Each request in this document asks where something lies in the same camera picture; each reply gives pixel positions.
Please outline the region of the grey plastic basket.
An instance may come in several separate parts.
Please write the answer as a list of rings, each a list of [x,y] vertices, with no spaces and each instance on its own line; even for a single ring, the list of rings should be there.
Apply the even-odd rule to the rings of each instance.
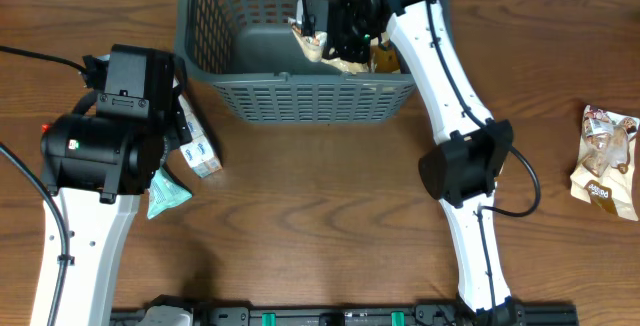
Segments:
[[[174,49],[252,123],[378,122],[415,92],[407,73],[341,73],[312,63],[294,38],[298,0],[179,0]]]

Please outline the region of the small teal snack packet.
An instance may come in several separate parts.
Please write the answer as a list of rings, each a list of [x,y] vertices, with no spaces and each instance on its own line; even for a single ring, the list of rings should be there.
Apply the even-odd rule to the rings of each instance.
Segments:
[[[192,193],[180,186],[164,167],[155,172],[148,191],[148,220],[157,217],[166,210],[178,207],[192,198]]]

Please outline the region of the beige snack bag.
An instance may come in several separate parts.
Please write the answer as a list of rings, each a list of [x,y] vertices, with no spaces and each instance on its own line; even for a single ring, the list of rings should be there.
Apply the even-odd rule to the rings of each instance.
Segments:
[[[367,63],[350,62],[340,57],[333,59],[325,57],[323,52],[327,46],[326,32],[316,31],[313,36],[303,36],[301,24],[298,21],[289,18],[288,24],[304,56],[312,63],[323,63],[339,70],[341,73],[356,74],[370,71]]]
[[[639,119],[585,107],[571,196],[626,220],[639,219],[632,201]]]
[[[400,63],[390,41],[370,47],[369,69],[371,73],[400,73]]]

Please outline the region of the white patterned carton box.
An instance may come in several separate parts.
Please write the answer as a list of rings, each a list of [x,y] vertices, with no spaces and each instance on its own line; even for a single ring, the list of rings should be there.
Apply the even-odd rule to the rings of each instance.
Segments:
[[[185,161],[200,178],[220,171],[222,164],[191,104],[183,95],[178,97],[178,101],[185,115],[187,130],[192,137],[191,142],[180,147]]]

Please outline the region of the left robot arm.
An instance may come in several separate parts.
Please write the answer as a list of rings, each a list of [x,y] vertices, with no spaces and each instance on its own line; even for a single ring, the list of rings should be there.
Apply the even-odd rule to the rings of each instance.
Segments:
[[[106,325],[142,195],[168,154],[191,142],[179,97],[184,60],[116,44],[87,55],[90,93],[41,137],[45,241],[33,325]]]

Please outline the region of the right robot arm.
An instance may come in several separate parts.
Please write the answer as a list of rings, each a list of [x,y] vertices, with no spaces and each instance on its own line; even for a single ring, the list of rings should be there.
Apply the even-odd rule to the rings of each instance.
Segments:
[[[493,217],[497,178],[512,151],[513,128],[478,99],[449,32],[447,0],[340,0],[320,16],[298,0],[296,23],[325,57],[361,63],[374,39],[387,36],[426,107],[434,148],[418,162],[421,181],[440,203],[456,253],[460,321],[513,325]]]

